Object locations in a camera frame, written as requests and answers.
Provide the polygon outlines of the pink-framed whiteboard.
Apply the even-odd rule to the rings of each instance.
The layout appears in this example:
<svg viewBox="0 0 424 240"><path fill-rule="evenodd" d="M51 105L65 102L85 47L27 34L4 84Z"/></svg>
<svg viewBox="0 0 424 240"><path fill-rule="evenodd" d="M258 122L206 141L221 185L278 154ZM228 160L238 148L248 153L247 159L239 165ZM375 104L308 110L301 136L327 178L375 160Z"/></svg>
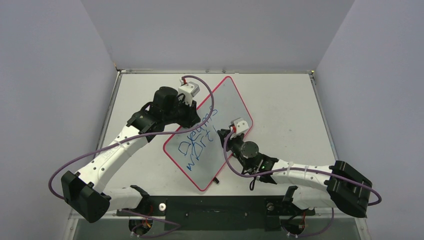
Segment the pink-framed whiteboard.
<svg viewBox="0 0 424 240"><path fill-rule="evenodd" d="M214 101L208 95L197 107L200 120L206 123L191 132L171 135L163 145L164 153L201 192L210 186L226 163L217 131L229 129L231 122L239 118L243 118L249 128L254 125L230 76L212 92Z"/></svg>

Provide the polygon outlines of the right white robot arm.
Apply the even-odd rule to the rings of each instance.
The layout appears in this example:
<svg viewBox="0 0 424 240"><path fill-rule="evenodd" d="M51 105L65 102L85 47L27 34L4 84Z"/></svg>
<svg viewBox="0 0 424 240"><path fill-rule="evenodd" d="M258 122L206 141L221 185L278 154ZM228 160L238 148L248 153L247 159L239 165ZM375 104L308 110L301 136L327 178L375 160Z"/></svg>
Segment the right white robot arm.
<svg viewBox="0 0 424 240"><path fill-rule="evenodd" d="M255 142L244 140L243 133L220 129L217 134L224 158L227 159L228 152L231 152L242 166L241 171L229 166L236 175L267 184L290 185L282 199L282 207L287 213L310 208L337 208L355 218L367 216L367 208L372 206L373 184L347 162L296 164L261 153Z"/></svg>

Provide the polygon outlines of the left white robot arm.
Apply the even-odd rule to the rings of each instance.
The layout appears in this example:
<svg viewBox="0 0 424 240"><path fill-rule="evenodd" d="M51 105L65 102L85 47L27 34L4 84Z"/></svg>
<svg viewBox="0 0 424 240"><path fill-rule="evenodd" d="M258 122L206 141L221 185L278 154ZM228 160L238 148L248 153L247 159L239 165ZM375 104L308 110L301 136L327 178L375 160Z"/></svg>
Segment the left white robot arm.
<svg viewBox="0 0 424 240"><path fill-rule="evenodd" d="M193 82L178 89L162 86L154 94L153 101L135 112L115 137L86 166L75 173L67 171L61 177L64 201L89 223L100 220L106 212L131 209L143 215L149 209L148 193L137 185L107 189L108 182L124 163L139 149L162 133L165 126L178 124L191 128L201 121L197 103L193 99L200 91Z"/></svg>

